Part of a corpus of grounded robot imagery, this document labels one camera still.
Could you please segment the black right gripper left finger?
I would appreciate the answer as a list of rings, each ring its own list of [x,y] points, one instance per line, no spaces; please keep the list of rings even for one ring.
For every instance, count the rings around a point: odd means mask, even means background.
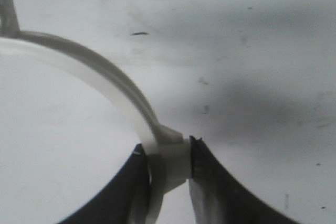
[[[63,223],[145,223],[150,199],[150,175],[141,144],[110,182]]]

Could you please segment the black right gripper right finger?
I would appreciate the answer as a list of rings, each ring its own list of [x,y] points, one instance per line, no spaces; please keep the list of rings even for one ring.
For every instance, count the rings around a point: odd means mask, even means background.
[[[191,202],[196,223],[295,223],[239,183],[202,139],[190,136]]]

